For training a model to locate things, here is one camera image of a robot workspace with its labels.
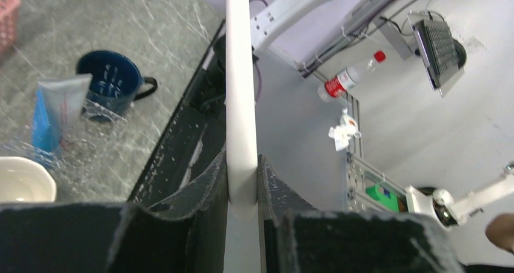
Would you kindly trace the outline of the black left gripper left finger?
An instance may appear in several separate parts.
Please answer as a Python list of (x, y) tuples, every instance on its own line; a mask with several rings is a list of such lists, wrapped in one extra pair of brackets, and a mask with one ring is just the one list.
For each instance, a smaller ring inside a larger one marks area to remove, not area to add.
[(221, 152), (162, 201), (3, 204), (2, 272), (222, 272), (228, 192)]

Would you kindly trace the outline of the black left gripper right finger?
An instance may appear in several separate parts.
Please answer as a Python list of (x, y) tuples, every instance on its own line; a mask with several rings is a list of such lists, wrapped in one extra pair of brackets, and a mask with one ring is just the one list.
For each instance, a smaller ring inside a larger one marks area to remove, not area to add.
[(445, 232), (429, 217), (322, 211), (258, 158), (262, 272), (462, 272)]

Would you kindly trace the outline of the dark blue mug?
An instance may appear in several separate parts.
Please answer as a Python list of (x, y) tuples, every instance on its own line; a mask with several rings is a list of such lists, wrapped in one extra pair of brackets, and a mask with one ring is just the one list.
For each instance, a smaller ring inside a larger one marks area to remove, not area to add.
[(92, 76), (86, 98), (118, 116), (124, 116), (131, 103), (158, 89), (155, 78), (142, 76), (131, 59), (110, 50), (86, 53), (76, 63), (75, 70), (78, 75)]

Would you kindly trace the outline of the blue toothpaste tube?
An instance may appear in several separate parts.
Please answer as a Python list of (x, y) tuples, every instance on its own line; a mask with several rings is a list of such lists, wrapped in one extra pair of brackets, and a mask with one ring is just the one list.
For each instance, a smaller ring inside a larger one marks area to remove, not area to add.
[(43, 91), (36, 91), (35, 109), (32, 119), (31, 144), (45, 152), (54, 152), (59, 146), (61, 131), (55, 116), (48, 111)]

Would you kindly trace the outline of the light blue white mug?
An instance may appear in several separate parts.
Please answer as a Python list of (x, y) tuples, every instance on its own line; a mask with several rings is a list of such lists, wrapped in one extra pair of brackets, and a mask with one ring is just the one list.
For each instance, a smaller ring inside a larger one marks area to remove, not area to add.
[(56, 182), (41, 164), (1, 157), (1, 203), (51, 203), (56, 194)]

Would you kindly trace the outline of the white red-capped toothpaste tube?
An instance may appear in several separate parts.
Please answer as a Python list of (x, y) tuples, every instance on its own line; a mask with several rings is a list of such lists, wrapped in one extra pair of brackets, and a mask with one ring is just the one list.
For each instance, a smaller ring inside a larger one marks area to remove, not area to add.
[(92, 75), (89, 73), (38, 80), (49, 126), (58, 139), (65, 138), (76, 126), (91, 81)]

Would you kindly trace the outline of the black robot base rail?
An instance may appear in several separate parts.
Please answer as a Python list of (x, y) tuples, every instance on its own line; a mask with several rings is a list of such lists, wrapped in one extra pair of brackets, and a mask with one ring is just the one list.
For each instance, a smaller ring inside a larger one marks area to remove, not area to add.
[(225, 22), (216, 30), (128, 200), (150, 207), (199, 176), (225, 145)]

